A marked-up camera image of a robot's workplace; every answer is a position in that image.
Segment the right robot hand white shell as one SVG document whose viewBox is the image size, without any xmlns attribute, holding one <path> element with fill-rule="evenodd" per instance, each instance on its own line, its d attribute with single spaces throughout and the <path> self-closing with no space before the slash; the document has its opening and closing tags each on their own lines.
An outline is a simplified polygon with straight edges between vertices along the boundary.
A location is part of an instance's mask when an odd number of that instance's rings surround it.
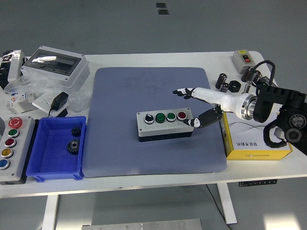
<svg viewBox="0 0 307 230">
<path fill-rule="evenodd" d="M 215 108 L 210 109 L 196 118 L 191 120 L 185 119 L 184 124 L 195 127 L 203 128 L 219 121 L 224 112 L 231 112 L 237 115 L 237 117 L 244 119 L 245 112 L 244 105 L 245 97 L 232 96 L 224 92 L 218 92 L 205 88 L 182 88 L 173 91 L 173 94 L 183 96 L 184 99 L 198 99 L 208 104 L 214 104 Z"/>
</svg>

